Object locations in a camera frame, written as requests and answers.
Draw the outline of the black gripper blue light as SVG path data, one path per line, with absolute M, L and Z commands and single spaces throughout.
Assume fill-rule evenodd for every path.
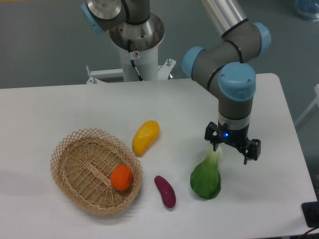
M 224 143 L 243 152 L 244 165 L 248 161 L 257 161 L 261 154 L 261 141 L 259 139 L 248 138 L 249 124 L 242 129 L 229 129 L 228 124 L 218 126 L 210 122 L 205 129 L 204 139 L 213 145 L 213 151 L 217 151 L 218 144 Z

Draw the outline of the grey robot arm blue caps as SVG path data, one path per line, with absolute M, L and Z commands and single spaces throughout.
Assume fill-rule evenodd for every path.
M 196 46 L 182 61 L 182 70 L 218 99 L 218 122 L 209 123 L 204 138 L 214 149 L 224 143 L 257 160 L 261 142 L 248 138 L 256 73 L 248 62 L 271 45 L 266 26 L 249 21 L 235 0 L 205 0 L 203 6 L 221 35 L 213 49 Z M 86 0 L 82 12 L 96 33 L 108 32 L 122 54 L 124 80 L 159 79 L 158 57 L 149 56 L 164 37 L 164 25 L 147 0 Z

